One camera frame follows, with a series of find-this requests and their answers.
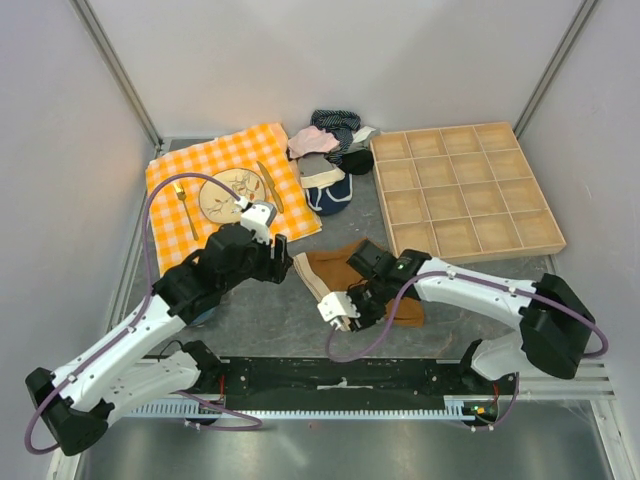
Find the brown underwear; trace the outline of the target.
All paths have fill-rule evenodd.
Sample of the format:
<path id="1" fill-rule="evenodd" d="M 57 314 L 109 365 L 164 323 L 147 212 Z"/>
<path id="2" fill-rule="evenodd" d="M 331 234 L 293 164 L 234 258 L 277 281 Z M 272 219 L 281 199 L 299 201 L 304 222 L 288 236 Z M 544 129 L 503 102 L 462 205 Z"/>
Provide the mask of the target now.
<path id="1" fill-rule="evenodd" d="M 334 291 L 346 291 L 361 283 L 362 276 L 347 260 L 356 251 L 364 238 L 344 247 L 326 251 L 308 251 L 293 257 L 293 267 L 314 298 L 320 301 Z M 425 314 L 422 305 L 414 299 L 403 298 L 394 318 L 394 324 L 404 327 L 422 327 Z"/>

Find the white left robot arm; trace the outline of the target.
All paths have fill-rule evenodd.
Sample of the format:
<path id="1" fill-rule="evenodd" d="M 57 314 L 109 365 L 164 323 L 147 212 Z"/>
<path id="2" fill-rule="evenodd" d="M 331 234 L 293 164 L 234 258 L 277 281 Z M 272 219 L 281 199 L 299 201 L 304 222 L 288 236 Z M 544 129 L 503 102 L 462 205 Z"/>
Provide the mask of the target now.
<path id="1" fill-rule="evenodd" d="M 32 419 L 46 425 L 56 448 L 73 456 L 140 404 L 177 390 L 211 392 L 220 371 L 203 343 L 163 363 L 155 379 L 137 380 L 130 368 L 215 309 L 242 282 L 281 283 L 292 264 L 287 246 L 282 234 L 260 237 L 239 223 L 221 227 L 204 247 L 169 268 L 134 311 L 94 345 L 54 370 L 38 367 L 26 377 L 36 410 Z"/>

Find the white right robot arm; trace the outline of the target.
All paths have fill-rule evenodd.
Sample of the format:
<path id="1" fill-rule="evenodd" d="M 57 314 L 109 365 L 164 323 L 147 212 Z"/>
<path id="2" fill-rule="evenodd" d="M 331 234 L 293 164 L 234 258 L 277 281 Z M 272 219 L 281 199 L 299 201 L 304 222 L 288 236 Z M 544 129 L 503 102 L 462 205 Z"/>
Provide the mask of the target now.
<path id="1" fill-rule="evenodd" d="M 457 377 L 469 393 L 481 393 L 494 380 L 525 371 L 570 380 L 587 355 L 595 320 L 556 275 L 545 274 L 538 281 L 500 278 L 417 250 L 393 256 L 368 240 L 347 263 L 363 281 L 348 290 L 358 328 L 384 317 L 397 298 L 459 307 L 509 327 L 508 334 L 475 341 L 465 351 Z"/>

